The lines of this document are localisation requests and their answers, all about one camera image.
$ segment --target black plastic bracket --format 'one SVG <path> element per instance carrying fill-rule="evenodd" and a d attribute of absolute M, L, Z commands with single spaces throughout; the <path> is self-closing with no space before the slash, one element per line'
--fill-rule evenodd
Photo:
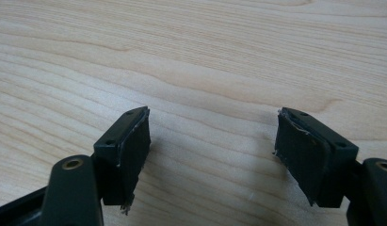
<path fill-rule="evenodd" d="M 355 160 L 358 147 L 309 114 L 282 108 L 275 154 L 310 204 L 339 207 L 344 196 L 350 226 L 387 225 L 387 160 Z"/>
<path fill-rule="evenodd" d="M 124 113 L 91 157 L 56 163 L 49 186 L 0 207 L 0 225 L 103 225 L 101 198 L 127 213 L 150 150 L 149 114 L 147 106 Z"/>

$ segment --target black plastic arm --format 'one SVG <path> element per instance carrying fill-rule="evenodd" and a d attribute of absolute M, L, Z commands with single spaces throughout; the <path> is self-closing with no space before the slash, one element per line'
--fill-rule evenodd
<path fill-rule="evenodd" d="M 127 213 L 150 150 L 149 113 L 147 106 L 124 113 L 91 157 L 57 162 L 49 186 L 0 207 L 0 225 L 103 225 L 101 198 Z"/>

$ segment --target wood grain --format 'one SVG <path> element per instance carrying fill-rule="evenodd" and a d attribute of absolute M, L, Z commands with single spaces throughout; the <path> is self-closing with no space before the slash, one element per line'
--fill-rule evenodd
<path fill-rule="evenodd" d="M 387 0 L 0 1 L 0 205 L 142 105 L 152 151 L 106 225 L 347 225 L 271 154 L 277 110 L 387 158 Z"/>

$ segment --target screw hole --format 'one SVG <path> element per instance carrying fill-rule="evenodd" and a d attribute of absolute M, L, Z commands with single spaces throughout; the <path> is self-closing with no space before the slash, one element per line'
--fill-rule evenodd
<path fill-rule="evenodd" d="M 335 142 L 335 144 L 339 147 L 345 148 L 347 145 L 343 142 Z"/>
<path fill-rule="evenodd" d="M 76 169 L 76 168 L 79 168 L 80 166 L 82 166 L 83 163 L 84 163 L 84 161 L 82 161 L 82 159 L 73 158 L 73 159 L 70 159 L 63 164 L 63 169 L 73 170 L 73 169 Z"/>
<path fill-rule="evenodd" d="M 376 163 L 380 168 L 387 171 L 387 162 L 377 162 Z"/>
<path fill-rule="evenodd" d="M 108 141 L 105 142 L 106 145 L 111 145 L 113 143 L 115 143 L 116 141 L 114 139 L 110 139 Z"/>

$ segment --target light wood surface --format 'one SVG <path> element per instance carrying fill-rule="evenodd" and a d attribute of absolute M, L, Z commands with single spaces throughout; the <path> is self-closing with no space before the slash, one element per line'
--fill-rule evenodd
<path fill-rule="evenodd" d="M 0 205 L 143 105 L 152 151 L 106 225 L 347 225 L 272 155 L 277 111 L 387 158 L 387 0 L 0 1 Z"/>

